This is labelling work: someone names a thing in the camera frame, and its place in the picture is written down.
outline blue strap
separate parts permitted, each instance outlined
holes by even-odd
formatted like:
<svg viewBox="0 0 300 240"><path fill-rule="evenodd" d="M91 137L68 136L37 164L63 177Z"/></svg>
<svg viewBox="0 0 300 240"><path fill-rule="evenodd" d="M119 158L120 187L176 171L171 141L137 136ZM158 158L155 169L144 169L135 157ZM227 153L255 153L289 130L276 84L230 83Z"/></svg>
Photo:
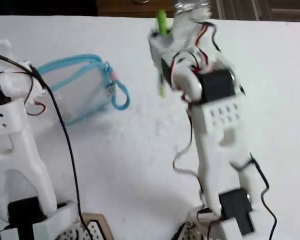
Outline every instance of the blue strap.
<svg viewBox="0 0 300 240"><path fill-rule="evenodd" d="M65 67L68 67L68 66L71 66L71 65L76 65L76 64L80 64L80 63L84 63L84 62L88 62L88 61L90 62L88 65L86 65L86 66L82 67L81 69L77 70L72 76L68 77L67 79L53 85L51 87L51 90L52 91L59 90L63 86L65 86L65 85L71 83L72 81L74 81L75 79L79 78L86 71L89 71L93 68L96 68L96 67L100 68L100 69L104 68L107 75L102 74L103 72L101 73L102 78L103 78L103 80L102 80L103 84L105 86L116 84L126 96L126 102L123 105L118 105L116 94L114 94L111 98L113 107L117 110L120 110L120 111L127 109L127 107L130 104L130 96L129 96L128 89L118 79L114 80L113 82L110 81L109 75L112 74L114 72L114 70L108 62L106 62L104 64L102 62L101 57L99 57L98 55L81 54L81 55L76 55L76 56L65 57L65 58L62 58L62 59L58 59L58 60L48 62L48 63L38 67L37 70L41 75L44 75L46 73L49 73L49 72L57 70L57 69L65 68Z"/></svg>
<svg viewBox="0 0 300 240"><path fill-rule="evenodd" d="M115 80L115 81L113 82L113 84L117 84L118 87L121 89L121 91L122 91L122 92L125 94L125 96L126 96L126 101L125 101L125 103L124 103L123 105L118 105L118 104L117 104L117 96L114 94L114 95L112 96L112 105L113 105L113 107L114 107L115 109L117 109L117 110L120 110L120 111L127 109L127 107L129 107L129 104L130 104L130 96L129 96L128 89L127 89L126 86L123 85L119 80Z"/></svg>
<svg viewBox="0 0 300 240"><path fill-rule="evenodd" d="M110 64L108 62L105 63L105 71L110 75L112 73L114 73L114 69L110 66ZM114 86L115 84L117 84L117 86L121 89L121 91L125 94L126 96L126 101L123 105L118 105L117 104L117 96L116 94L114 94L112 96L112 105L115 109L122 111L127 109L127 107L129 107L130 104L130 96L129 96L129 92L128 89L126 88L125 85L122 84L122 82L120 82L118 79L113 79L112 82L112 86Z"/></svg>

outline wooden cabinet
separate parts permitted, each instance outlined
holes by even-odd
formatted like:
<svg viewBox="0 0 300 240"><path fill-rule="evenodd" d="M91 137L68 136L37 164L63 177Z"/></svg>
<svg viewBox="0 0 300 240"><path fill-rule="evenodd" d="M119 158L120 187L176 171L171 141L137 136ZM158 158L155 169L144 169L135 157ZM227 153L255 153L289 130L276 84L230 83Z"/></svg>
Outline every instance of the wooden cabinet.
<svg viewBox="0 0 300 240"><path fill-rule="evenodd" d="M278 21L300 21L300 0L269 0L272 18Z"/></svg>
<svg viewBox="0 0 300 240"><path fill-rule="evenodd" d="M156 17L160 9L174 16L174 0L96 0L99 16ZM300 21L300 0L210 0L213 19Z"/></svg>
<svg viewBox="0 0 300 240"><path fill-rule="evenodd" d="M173 0L97 0L99 16L155 17L164 9L168 17L174 15Z"/></svg>

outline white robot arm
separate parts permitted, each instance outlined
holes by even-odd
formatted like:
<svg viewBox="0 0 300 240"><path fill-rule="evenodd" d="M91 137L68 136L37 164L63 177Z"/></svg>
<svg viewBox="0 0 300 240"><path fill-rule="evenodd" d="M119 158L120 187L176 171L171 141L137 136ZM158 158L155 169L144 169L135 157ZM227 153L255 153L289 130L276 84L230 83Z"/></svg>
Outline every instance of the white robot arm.
<svg viewBox="0 0 300 240"><path fill-rule="evenodd" d="M216 26L206 22L209 17L206 6L179 12L169 34L149 35L151 56L189 106L204 207L189 211L188 227L208 239L256 240L269 236L263 224L269 214L263 202L269 184L246 146L244 91L214 42Z"/></svg>
<svg viewBox="0 0 300 240"><path fill-rule="evenodd" d="M30 70L30 63L19 63ZM28 121L26 105L42 96L41 83L17 67L2 71L0 61L0 218L9 229L2 240L54 240L78 220L78 206L57 199ZM17 173L35 189L36 197L12 202L8 176Z"/></svg>

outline green pen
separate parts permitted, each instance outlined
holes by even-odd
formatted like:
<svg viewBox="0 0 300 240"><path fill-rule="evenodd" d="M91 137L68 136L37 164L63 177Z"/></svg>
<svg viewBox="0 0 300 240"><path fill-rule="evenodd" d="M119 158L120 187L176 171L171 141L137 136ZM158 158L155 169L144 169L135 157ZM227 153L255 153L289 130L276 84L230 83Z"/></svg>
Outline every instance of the green pen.
<svg viewBox="0 0 300 240"><path fill-rule="evenodd" d="M166 11L159 10L158 16L157 16L157 21L158 21L158 27L159 27L159 34L167 35L168 30L167 30ZM160 76L159 76L159 94L162 98L166 97L165 81L164 81L164 77L162 76L162 74L160 74Z"/></svg>

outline transparent bag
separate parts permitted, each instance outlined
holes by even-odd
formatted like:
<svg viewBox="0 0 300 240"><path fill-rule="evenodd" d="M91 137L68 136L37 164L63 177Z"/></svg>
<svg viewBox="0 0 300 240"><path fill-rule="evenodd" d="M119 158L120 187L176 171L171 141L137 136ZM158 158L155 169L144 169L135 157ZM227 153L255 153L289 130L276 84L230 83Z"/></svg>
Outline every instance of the transparent bag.
<svg viewBox="0 0 300 240"><path fill-rule="evenodd" d="M70 56L48 62L37 68L55 94L62 118L75 124L112 104L125 110L130 104L127 88L118 80L108 62L94 54ZM126 95L123 105L117 104L116 86Z"/></svg>

